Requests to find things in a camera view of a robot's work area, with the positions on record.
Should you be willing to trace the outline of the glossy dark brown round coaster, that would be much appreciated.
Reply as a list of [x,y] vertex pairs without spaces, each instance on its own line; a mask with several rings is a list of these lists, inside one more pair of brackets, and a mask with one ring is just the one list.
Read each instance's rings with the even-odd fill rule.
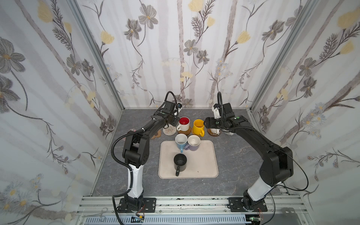
[[207,132],[208,132],[208,134],[210,135],[210,136],[212,136],[212,137],[218,137],[218,136],[215,136],[215,135],[213,135],[212,133],[211,133],[211,131],[210,131],[210,128],[209,129],[207,129]]

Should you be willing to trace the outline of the yellow mug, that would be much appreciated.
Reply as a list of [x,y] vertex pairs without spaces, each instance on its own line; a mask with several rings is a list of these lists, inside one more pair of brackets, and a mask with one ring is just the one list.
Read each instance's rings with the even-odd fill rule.
[[204,126],[203,120],[197,119],[194,121],[192,130],[199,131],[202,129],[205,132],[204,128],[205,128],[205,126]]

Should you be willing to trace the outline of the white grey round coaster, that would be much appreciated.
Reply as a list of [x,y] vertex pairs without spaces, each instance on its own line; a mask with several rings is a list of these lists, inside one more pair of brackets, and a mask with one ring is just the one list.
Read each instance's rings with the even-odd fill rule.
[[172,135],[176,134],[176,132],[177,132],[176,127],[174,127],[172,125],[169,125],[167,128],[163,128],[163,133],[166,136],[172,136]]

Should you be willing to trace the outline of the red inside white mug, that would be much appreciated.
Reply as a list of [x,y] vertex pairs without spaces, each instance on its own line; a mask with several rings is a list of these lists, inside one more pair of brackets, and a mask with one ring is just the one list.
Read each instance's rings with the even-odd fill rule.
[[181,117],[176,127],[177,131],[188,131],[190,128],[190,119],[188,117]]

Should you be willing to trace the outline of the woven rattan round coaster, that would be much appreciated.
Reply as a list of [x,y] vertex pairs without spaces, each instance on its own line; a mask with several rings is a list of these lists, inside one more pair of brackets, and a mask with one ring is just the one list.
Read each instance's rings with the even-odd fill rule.
[[198,136],[198,137],[204,137],[205,132],[204,132],[202,129],[199,130],[199,131],[194,131],[194,130],[192,130],[192,134],[193,134],[193,135],[196,135],[196,136]]

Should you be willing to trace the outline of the brown round wooden coaster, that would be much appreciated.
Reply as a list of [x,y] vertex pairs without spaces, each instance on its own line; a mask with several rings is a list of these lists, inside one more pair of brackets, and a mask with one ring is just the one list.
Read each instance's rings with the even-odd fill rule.
[[192,128],[191,127],[189,127],[189,129],[187,130],[187,131],[181,131],[181,130],[179,130],[178,131],[178,134],[185,134],[185,135],[190,135],[191,134],[191,132],[192,132]]

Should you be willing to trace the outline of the light blue mug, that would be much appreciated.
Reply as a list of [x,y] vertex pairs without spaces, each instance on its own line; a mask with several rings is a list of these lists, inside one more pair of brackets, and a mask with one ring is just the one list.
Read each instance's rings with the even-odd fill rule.
[[175,137],[175,142],[178,149],[183,153],[184,149],[188,145],[188,137],[185,134],[178,134]]

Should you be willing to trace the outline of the white grey small mug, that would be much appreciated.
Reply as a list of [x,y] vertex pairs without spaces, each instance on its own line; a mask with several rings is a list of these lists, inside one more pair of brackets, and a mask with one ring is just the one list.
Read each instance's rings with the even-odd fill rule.
[[187,145],[185,150],[196,151],[198,150],[201,143],[200,137],[197,135],[191,135],[187,138]]

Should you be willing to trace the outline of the black mug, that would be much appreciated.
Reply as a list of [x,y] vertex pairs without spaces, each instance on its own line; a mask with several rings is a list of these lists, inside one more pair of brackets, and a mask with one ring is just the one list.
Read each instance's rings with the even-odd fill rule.
[[174,162],[174,168],[175,168],[175,176],[178,177],[181,172],[186,170],[187,157],[184,154],[179,153],[174,156],[173,162]]

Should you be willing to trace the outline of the cork paw print coaster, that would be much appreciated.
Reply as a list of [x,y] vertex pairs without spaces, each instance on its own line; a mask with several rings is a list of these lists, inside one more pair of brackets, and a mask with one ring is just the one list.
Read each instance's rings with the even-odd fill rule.
[[156,139],[156,138],[159,138],[159,137],[161,137],[161,130],[159,130],[159,131],[151,138],[151,140]]

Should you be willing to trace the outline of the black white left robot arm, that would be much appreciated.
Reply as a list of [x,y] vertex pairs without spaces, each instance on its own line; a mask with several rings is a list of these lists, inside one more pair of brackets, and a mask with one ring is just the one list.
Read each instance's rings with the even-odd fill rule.
[[140,211],[144,206],[143,197],[143,166],[150,155],[150,140],[162,128],[175,126],[179,121],[179,112],[182,104],[165,101],[163,105],[151,116],[151,119],[140,129],[129,131],[123,135],[125,143],[122,157],[124,161],[117,159],[114,153],[115,145],[122,139],[116,139],[111,146],[112,158],[127,168],[128,182],[124,196],[124,204],[128,210]]

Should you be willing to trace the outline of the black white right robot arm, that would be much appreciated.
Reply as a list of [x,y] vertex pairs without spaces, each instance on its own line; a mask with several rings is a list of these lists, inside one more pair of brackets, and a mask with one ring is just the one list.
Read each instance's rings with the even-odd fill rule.
[[204,125],[209,129],[221,129],[235,133],[253,147],[262,158],[259,178],[248,188],[241,201],[246,211],[253,211],[264,203],[264,198],[276,185],[293,175],[293,152],[282,148],[257,131],[244,116],[236,116],[231,104],[214,104],[213,117],[207,117]]

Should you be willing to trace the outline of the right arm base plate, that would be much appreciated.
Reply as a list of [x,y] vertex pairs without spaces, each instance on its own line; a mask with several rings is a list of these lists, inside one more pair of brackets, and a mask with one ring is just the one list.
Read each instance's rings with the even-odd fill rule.
[[228,198],[228,208],[231,212],[267,212],[265,200],[253,201],[250,197],[230,197]]

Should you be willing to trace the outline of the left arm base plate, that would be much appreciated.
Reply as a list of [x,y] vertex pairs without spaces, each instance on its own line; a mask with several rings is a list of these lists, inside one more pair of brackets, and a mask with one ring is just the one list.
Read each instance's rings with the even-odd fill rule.
[[142,202],[122,198],[117,206],[119,213],[154,213],[156,209],[156,198],[144,198]]

